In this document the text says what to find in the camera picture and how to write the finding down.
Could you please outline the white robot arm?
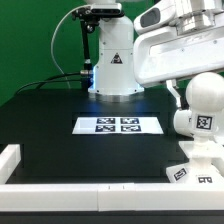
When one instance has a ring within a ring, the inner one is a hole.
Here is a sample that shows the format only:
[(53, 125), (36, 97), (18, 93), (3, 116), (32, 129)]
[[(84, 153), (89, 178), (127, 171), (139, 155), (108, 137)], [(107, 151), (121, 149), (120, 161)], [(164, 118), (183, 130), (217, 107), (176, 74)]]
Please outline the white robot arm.
[(89, 92), (107, 100), (202, 72), (224, 71), (224, 0), (159, 0), (134, 20), (121, 3), (87, 0), (100, 18), (99, 61)]

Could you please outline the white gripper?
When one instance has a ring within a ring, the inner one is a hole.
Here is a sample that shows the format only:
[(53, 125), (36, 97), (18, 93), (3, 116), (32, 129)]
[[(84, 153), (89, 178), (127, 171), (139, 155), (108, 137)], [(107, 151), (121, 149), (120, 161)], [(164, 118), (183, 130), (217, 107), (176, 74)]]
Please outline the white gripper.
[(224, 0), (160, 0), (134, 28), (136, 81), (145, 88), (166, 82), (178, 108), (175, 79), (224, 71)]

